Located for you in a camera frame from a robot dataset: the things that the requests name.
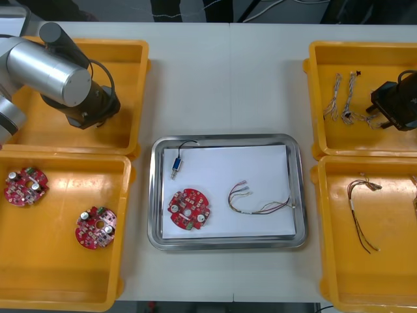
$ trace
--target white wire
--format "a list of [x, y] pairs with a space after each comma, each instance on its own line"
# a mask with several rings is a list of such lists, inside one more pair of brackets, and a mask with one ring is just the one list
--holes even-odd
[[136, 8], [136, 7], [131, 7], [130, 5], [127, 5], [126, 3], [124, 3], [123, 1], [118, 1], [118, 0], [112, 0], [113, 2], [117, 3], [118, 5], [123, 5], [125, 7], [131, 8], [133, 10], [138, 10], [138, 11], [143, 11], [145, 13], [147, 13], [148, 15], [153, 16], [154, 18], [176, 18], [177, 16], [193, 16], [193, 15], [199, 15], [200, 13], [202, 13], [206, 8], [211, 7], [214, 3], [223, 1], [223, 0], [215, 0], [212, 3], [210, 3], [209, 5], [206, 5], [204, 8], [202, 8], [200, 11], [197, 12], [191, 12], [191, 13], [187, 13], [187, 14], [176, 14], [176, 15], [165, 15], [165, 14], [160, 14], [160, 15], [154, 15], [152, 12], [149, 12], [148, 10], [145, 10], [144, 8]]
[[262, 14], [264, 14], [264, 13], [265, 13], [267, 10], [269, 10], [270, 8], [272, 8], [272, 7], [276, 6], [276, 5], [278, 5], [278, 4], [280, 4], [280, 3], [284, 2], [284, 1], [285, 1], [285, 0], [278, 0], [278, 1], [274, 2], [274, 3], [272, 3], [271, 5], [269, 5], [268, 7], [266, 7], [264, 10], [260, 11], [260, 13], [258, 13], [258, 14], [256, 14], [256, 15], [252, 16], [251, 18], [247, 18], [247, 19], [246, 19], [246, 20], [244, 20], [243, 22], [244, 22], [244, 23], [247, 23], [247, 22], [249, 22], [249, 21], [254, 20], [255, 18], [257, 18], [257, 17], [261, 16]]
[[330, 2], [330, 0], [322, 0], [322, 1], [306, 1], [306, 0], [293, 0], [294, 2], [302, 3], [303, 5], [318, 5], [319, 3], [327, 3]]

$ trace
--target floor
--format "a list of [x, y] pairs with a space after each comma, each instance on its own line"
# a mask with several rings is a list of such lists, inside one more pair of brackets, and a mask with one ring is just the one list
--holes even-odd
[[[251, 1], [233, 0], [235, 21], [247, 9]], [[74, 2], [78, 4], [80, 10], [94, 14], [101, 22], [154, 21], [150, 0], [74, 0]], [[259, 13], [274, 2], [275, 0], [262, 0], [250, 16]], [[272, 7], [250, 23], [319, 23], [327, 4], [305, 5], [293, 0], [283, 0], [282, 3]], [[206, 22], [202, 0], [181, 0], [180, 8], [183, 22]]]
[[[155, 313], [313, 313], [313, 303], [182, 303], [161, 302], [156, 304]], [[0, 313], [41, 313], [38, 310], [0, 310]], [[69, 313], [48, 311], [50, 313]], [[149, 313], [145, 302], [117, 301], [107, 313]]]

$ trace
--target electronic component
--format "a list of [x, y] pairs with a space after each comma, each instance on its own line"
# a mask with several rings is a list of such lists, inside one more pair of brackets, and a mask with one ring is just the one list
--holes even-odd
[[241, 181], [239, 183], [237, 183], [232, 190], [230, 190], [229, 196], [227, 197], [227, 202], [229, 203], [229, 207], [234, 210], [234, 212], [237, 213], [242, 213], [242, 214], [249, 214], [249, 215], [267, 215], [267, 214], [271, 214], [273, 212], [278, 211], [279, 209], [282, 209], [285, 206], [291, 207], [290, 205], [288, 205], [290, 197], [288, 197], [286, 202], [278, 202], [278, 201], [273, 201], [270, 203], [265, 204], [262, 209], [258, 210], [258, 211], [254, 211], [254, 212], [245, 212], [245, 211], [241, 211], [239, 209], [237, 209], [233, 204], [233, 199], [236, 197], [247, 197], [250, 196], [252, 194], [251, 191], [249, 191], [249, 187], [245, 186], [242, 187], [240, 189], [237, 189], [237, 187], [241, 187], [242, 185], [245, 185], [247, 182], [246, 181]]
[[26, 204], [32, 205], [49, 189], [47, 182], [46, 175], [36, 168], [12, 171], [7, 175], [5, 198], [18, 207]]
[[171, 220], [184, 230], [200, 229], [210, 216], [209, 201], [196, 189], [184, 189], [176, 192], [169, 202], [168, 211]]
[[360, 244], [362, 245], [362, 247], [366, 250], [367, 253], [371, 253], [366, 247], [364, 242], [362, 241], [362, 238], [364, 239], [365, 243], [367, 243], [368, 246], [370, 246], [374, 251], [380, 251], [379, 248], [377, 248], [376, 246], [372, 245], [365, 237], [360, 225], [359, 225], [359, 221], [358, 218], [356, 217], [356, 213], [354, 211], [354, 204], [353, 204], [353, 200], [352, 200], [352, 191], [353, 188], [356, 186], [360, 186], [360, 185], [365, 185], [367, 186], [370, 190], [372, 191], [376, 191], [376, 190], [380, 190], [382, 189], [382, 186], [377, 185], [375, 183], [370, 183], [369, 179], [363, 180], [363, 179], [357, 179], [353, 182], [351, 182], [348, 186], [347, 186], [347, 197], [349, 200], [349, 206], [351, 207], [351, 211], [352, 211], [352, 216], [353, 216], [353, 221], [356, 227], [356, 232], [358, 234], [358, 238], [360, 241]]
[[108, 246], [115, 238], [117, 217], [105, 207], [82, 212], [77, 221], [76, 238], [81, 246], [96, 250]]
[[398, 82], [386, 82], [372, 92], [372, 105], [366, 109], [371, 113], [379, 110], [387, 119], [381, 125], [386, 129], [394, 125], [407, 131], [417, 127], [417, 71], [406, 70], [398, 76]]
[[174, 161], [174, 165], [172, 165], [172, 174], [171, 174], [171, 179], [174, 179], [175, 176], [177, 176], [177, 173], [180, 170], [181, 164], [182, 164], [182, 159], [180, 156], [180, 150], [181, 147], [183, 145], [185, 145], [187, 142], [195, 142], [197, 145], [200, 145], [197, 141], [195, 140], [186, 140], [185, 142], [183, 142], [182, 144], [180, 144], [180, 146], [178, 147], [178, 157], [175, 159]]

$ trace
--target black wire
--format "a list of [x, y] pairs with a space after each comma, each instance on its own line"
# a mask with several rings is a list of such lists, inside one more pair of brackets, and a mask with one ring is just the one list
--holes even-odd
[[107, 76], [109, 76], [109, 80], [110, 80], [110, 84], [111, 84], [110, 100], [114, 100], [114, 98], [116, 97], [115, 81], [113, 80], [113, 77], [111, 76], [109, 70], [102, 63], [100, 63], [100, 62], [98, 62], [96, 60], [91, 60], [90, 59], [90, 62], [98, 65], [99, 67], [101, 67], [102, 70], [104, 72], [106, 72]]
[[332, 308], [333, 306], [332, 305], [329, 305], [329, 306], [325, 306], [324, 308], [320, 308], [320, 309], [318, 309], [317, 311], [315, 311], [314, 313], [319, 313], [319, 312], [321, 312], [321, 311], [323, 311], [323, 310], [326, 310], [327, 308]]
[[401, 83], [401, 79], [405, 74], [413, 74], [413, 73], [417, 73], [417, 70], [405, 70], [404, 72], [402, 72], [400, 75], [398, 75], [398, 84]]
[[180, 146], [178, 147], [178, 157], [180, 157], [180, 150], [181, 150], [181, 147], [182, 147], [183, 145], [185, 145], [187, 142], [195, 142], [195, 143], [198, 143], [196, 140], [186, 140], [185, 142], [183, 142], [182, 144], [180, 144]]

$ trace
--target small blue component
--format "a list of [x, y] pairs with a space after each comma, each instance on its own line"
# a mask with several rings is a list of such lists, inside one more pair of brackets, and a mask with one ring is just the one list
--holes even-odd
[[180, 158], [176, 158], [172, 169], [178, 171], [180, 169], [181, 162], [182, 160]]
[[174, 179], [175, 176], [177, 175], [177, 172], [180, 170], [181, 163], [182, 163], [181, 158], [176, 158], [175, 159], [174, 165], [172, 165], [171, 179]]

